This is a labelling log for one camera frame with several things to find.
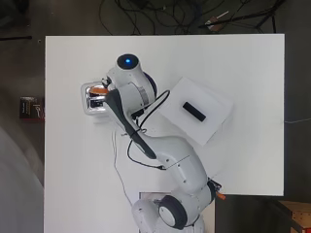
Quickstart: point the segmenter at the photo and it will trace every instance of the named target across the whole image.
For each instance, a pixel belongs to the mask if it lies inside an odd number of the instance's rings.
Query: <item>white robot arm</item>
[[[150,159],[157,159],[171,174],[178,188],[156,205],[139,200],[132,207],[142,233],[204,232],[200,213],[214,200],[217,185],[210,181],[193,147],[181,137],[147,136],[132,116],[153,104],[156,85],[141,69],[132,54],[118,58],[104,83],[114,89],[105,96],[102,107]]]

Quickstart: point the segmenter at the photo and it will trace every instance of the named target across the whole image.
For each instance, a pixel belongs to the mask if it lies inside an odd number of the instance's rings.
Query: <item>black cable on floor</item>
[[[108,27],[105,25],[105,23],[103,22],[102,18],[101,18],[101,9],[104,5],[105,0],[101,0],[100,5],[99,5],[99,10],[98,10],[98,17],[100,20],[101,25],[106,29],[106,31],[113,36],[113,34],[110,32],[110,30],[108,29]]]

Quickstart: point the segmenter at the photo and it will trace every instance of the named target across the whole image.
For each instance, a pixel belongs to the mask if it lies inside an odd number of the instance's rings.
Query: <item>small metal object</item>
[[[105,88],[102,82],[85,83],[81,87],[82,102],[86,115],[108,115],[103,107],[105,95],[92,94],[90,91],[93,88]]]

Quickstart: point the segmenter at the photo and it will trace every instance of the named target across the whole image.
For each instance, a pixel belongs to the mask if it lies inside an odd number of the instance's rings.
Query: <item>black cable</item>
[[[110,35],[113,36],[113,34],[110,32],[110,30],[109,30],[108,27],[104,24],[104,22],[103,22],[103,20],[102,20],[102,18],[101,18],[101,9],[102,9],[102,6],[103,6],[104,2],[105,2],[105,0],[102,0],[102,1],[100,2],[99,10],[98,10],[98,17],[99,17],[99,20],[100,20],[101,25],[106,29],[106,31],[107,31]]]
[[[156,25],[155,25],[155,22],[144,12],[142,11],[139,11],[139,10],[133,10],[133,9],[127,9],[127,8],[124,8],[121,4],[119,4],[119,0],[115,0],[116,4],[123,10],[123,11],[126,11],[126,12],[133,12],[133,13],[140,13],[142,14],[144,17],[146,17],[150,22],[151,24],[153,25],[153,34],[155,35],[156,34]]]
[[[223,28],[221,28],[218,32],[223,31],[225,29],[225,27],[227,27],[228,24],[231,23],[232,19],[235,17],[235,15],[248,3],[250,3],[252,0],[240,0],[240,7],[234,12],[234,14],[230,17],[230,22],[226,23],[225,26]]]
[[[143,121],[142,121],[140,124],[138,123],[138,119],[136,119],[136,124],[137,124],[138,127],[139,127],[138,131],[139,131],[139,130],[142,130],[142,131],[144,131],[144,132],[147,131],[146,129],[142,129],[142,126],[144,125],[144,123],[146,122],[146,120],[155,112],[155,110],[158,109],[158,108],[166,101],[166,99],[168,98],[168,96],[169,96],[169,94],[170,94],[170,91],[169,91],[169,90],[165,90],[163,93],[161,93],[161,94],[157,97],[156,100],[160,99],[164,94],[166,94],[166,96],[161,100],[161,102],[159,102],[159,103],[145,116],[145,118],[143,119]],[[133,143],[133,140],[130,140],[130,142],[129,142],[129,144],[128,144],[128,147],[127,147],[127,157],[128,157],[131,161],[133,161],[133,162],[135,162],[135,163],[137,163],[137,164],[140,164],[140,165],[142,165],[142,166],[145,166],[145,167],[157,168],[157,169],[159,169],[159,170],[166,170],[166,169],[164,168],[164,166],[162,166],[162,165],[160,165],[160,166],[148,165],[148,164],[145,164],[145,163],[142,163],[142,162],[139,162],[139,161],[133,159],[133,158],[129,155],[129,150],[130,150],[130,147],[131,147],[132,143]]]
[[[196,17],[192,20],[192,22],[188,25],[187,30],[190,30],[190,27],[201,17],[203,17],[204,15],[207,15],[213,11],[215,11],[216,9],[218,9],[223,3],[225,2],[225,0],[223,0],[222,2],[220,2],[217,6],[215,6],[214,8],[208,10],[207,12],[202,13],[199,17]]]
[[[133,9],[133,6],[131,5],[130,1],[129,0],[126,0],[128,5],[130,6],[130,8],[132,10]],[[117,4],[117,6],[126,14],[126,16],[128,17],[128,19],[130,20],[130,22],[133,24],[134,28],[133,28],[133,32],[132,32],[132,35],[135,34],[135,30],[137,30],[138,34],[141,35],[141,32],[139,30],[139,28],[137,27],[136,23],[137,23],[137,15],[136,15],[136,12],[134,12],[134,20],[132,19],[132,17],[129,15],[129,13],[127,11],[125,11],[122,6],[121,6],[121,1],[120,0],[116,0],[115,3]]]

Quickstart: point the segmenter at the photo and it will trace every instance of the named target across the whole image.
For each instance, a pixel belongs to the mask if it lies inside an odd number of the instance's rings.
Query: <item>white table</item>
[[[231,118],[205,147],[190,140],[224,193],[283,195],[284,35],[48,37],[46,51],[46,233],[137,232],[113,166],[114,126],[94,124],[80,93],[128,52],[160,91],[187,77],[234,101]],[[159,113],[146,128],[185,136]],[[118,137],[118,167],[133,201],[139,191],[174,188],[168,174],[130,162],[127,143]],[[134,147],[132,154],[153,162]]]

